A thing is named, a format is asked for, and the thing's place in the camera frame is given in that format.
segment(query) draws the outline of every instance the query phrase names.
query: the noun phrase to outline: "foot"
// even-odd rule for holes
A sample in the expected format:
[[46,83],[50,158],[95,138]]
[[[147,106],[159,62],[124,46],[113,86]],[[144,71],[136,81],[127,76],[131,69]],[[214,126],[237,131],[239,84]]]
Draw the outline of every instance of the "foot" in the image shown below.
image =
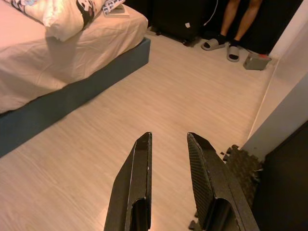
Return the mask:
[[231,62],[238,62],[240,60],[240,49],[238,48],[239,41],[232,40],[228,47],[227,59]]
[[218,35],[215,38],[210,39],[209,41],[202,44],[202,49],[206,51],[212,51],[219,48],[225,47],[226,37],[223,35]]

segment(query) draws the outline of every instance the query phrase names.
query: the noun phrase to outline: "small gray box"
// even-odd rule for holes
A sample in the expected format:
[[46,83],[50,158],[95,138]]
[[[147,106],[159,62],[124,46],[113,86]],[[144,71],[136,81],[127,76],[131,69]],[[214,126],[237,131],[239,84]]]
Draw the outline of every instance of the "small gray box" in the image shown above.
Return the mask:
[[269,61],[271,58],[267,55],[249,53],[243,66],[246,70],[264,70]]

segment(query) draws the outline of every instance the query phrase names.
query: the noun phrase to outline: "laminate floor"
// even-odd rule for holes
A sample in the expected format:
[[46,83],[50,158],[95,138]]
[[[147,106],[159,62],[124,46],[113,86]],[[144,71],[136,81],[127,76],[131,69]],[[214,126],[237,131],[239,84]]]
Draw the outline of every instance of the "laminate floor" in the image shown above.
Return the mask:
[[273,66],[247,71],[226,50],[155,36],[150,62],[0,159],[1,231],[101,231],[113,180],[153,132],[152,231],[186,230],[195,212],[187,131],[217,152],[247,139]]

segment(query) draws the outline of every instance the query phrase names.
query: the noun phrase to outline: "bed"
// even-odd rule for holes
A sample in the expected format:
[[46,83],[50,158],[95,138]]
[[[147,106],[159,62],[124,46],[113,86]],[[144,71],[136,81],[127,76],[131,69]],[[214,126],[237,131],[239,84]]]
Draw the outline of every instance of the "bed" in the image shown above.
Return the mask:
[[147,20],[127,8],[60,42],[0,0],[0,157],[148,62]]

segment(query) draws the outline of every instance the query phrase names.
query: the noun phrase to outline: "cartoon print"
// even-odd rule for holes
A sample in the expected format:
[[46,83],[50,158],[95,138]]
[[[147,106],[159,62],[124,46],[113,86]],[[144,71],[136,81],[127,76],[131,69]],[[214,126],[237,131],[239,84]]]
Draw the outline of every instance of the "cartoon print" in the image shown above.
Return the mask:
[[11,5],[19,11],[25,13],[26,0],[11,0]]
[[95,3],[92,0],[77,0],[76,4],[82,14],[83,27],[85,27],[94,18]]

